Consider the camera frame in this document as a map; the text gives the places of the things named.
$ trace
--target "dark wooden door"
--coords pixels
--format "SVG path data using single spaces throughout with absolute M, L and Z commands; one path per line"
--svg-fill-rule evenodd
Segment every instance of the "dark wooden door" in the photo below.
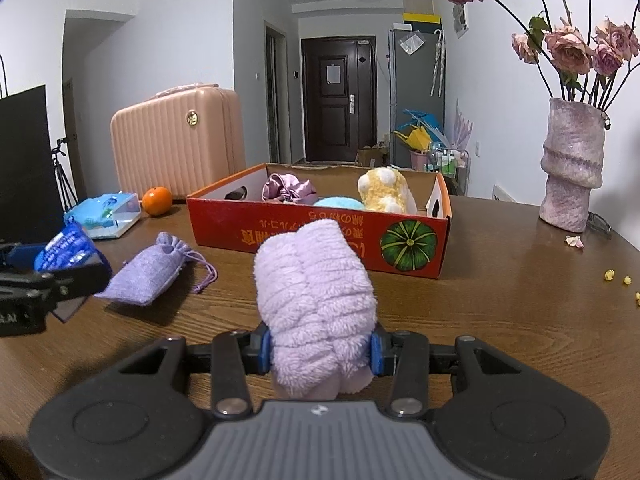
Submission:
M 375 38 L 302 41 L 308 162 L 353 162 L 377 141 Z

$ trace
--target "table surface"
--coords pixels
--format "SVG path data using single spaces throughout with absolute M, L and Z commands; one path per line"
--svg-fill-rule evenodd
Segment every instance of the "table surface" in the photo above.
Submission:
M 370 273 L 378 316 L 388 330 L 426 334 L 452 344 L 473 334 L 594 400 L 612 429 L 600 480 L 640 478 L 640 253 L 627 241 L 587 232 L 583 251 L 565 233 L 538 219 L 532 206 L 452 197 L 453 222 L 439 280 Z M 185 206 L 143 219 L 123 238 L 99 244 L 114 270 L 152 244 L 160 231 L 194 244 Z M 24 451 L 31 417 L 56 393 L 95 374 L 156 338 L 186 336 L 209 342 L 259 320 L 253 255 L 201 248 L 220 277 L 201 295 L 204 277 L 187 267 L 148 309 L 115 307 L 91 299 L 69 323 L 49 318 L 46 333 L 0 340 L 0 453 L 22 478 L 38 478 Z M 607 269 L 613 282 L 603 280 Z M 625 275 L 637 286 L 625 286 Z M 448 378 L 432 379 L 433 406 L 450 397 Z M 254 406 L 271 397 L 267 378 L 249 378 Z M 389 380 L 375 380 L 361 397 L 383 398 Z M 191 399 L 207 407 L 207 378 Z

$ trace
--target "orange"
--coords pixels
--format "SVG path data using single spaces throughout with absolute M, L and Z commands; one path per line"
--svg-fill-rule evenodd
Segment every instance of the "orange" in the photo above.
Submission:
M 149 216 L 160 216 L 169 211 L 174 203 L 174 197 L 165 187 L 152 187 L 142 197 L 142 209 Z

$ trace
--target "gray refrigerator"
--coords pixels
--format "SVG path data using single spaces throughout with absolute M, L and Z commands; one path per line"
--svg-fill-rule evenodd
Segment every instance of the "gray refrigerator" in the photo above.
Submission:
M 391 75 L 391 129 L 407 123 L 411 117 L 404 110 L 419 110 L 433 114 L 444 127 L 444 88 L 438 97 L 440 71 L 436 87 L 431 96 L 433 68 L 436 63 L 435 34 L 422 32 L 425 43 L 413 54 L 407 54 L 399 40 L 410 34 L 406 30 L 389 32 L 389 72 Z M 411 154 L 404 143 L 395 135 L 390 137 L 389 163 L 400 168 L 411 167 Z

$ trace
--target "purple towel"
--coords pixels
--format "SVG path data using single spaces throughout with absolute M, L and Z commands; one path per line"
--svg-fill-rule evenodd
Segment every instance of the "purple towel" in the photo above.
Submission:
M 147 247 L 126 263 L 111 279 L 106 290 L 95 297 L 149 306 L 172 285 L 187 261 L 201 263 L 209 271 L 206 279 L 193 289 L 196 294 L 218 278 L 215 267 L 207 263 L 202 254 L 193 251 L 180 238 L 160 233 L 155 245 Z
M 268 238 L 254 273 L 278 396 L 332 400 L 371 382 L 376 298 L 337 222 L 319 220 Z

